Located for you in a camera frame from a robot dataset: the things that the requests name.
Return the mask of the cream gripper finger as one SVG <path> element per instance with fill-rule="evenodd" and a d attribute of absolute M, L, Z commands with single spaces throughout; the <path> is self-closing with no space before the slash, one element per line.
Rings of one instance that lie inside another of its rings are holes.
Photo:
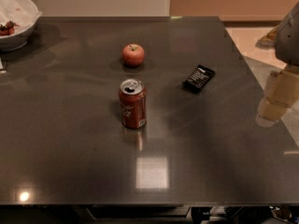
<path fill-rule="evenodd" d="M 279 72 L 272 71 L 258 106 L 257 124 L 262 127 L 273 126 L 298 100 L 299 66 L 288 64 Z"/>

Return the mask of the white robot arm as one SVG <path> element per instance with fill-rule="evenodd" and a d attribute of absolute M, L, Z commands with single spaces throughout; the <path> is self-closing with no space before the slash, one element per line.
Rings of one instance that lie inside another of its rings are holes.
<path fill-rule="evenodd" d="M 279 24 L 274 42 L 276 58 L 286 66 L 266 81 L 256 116 L 262 127 L 277 123 L 299 100 L 299 3 Z"/>

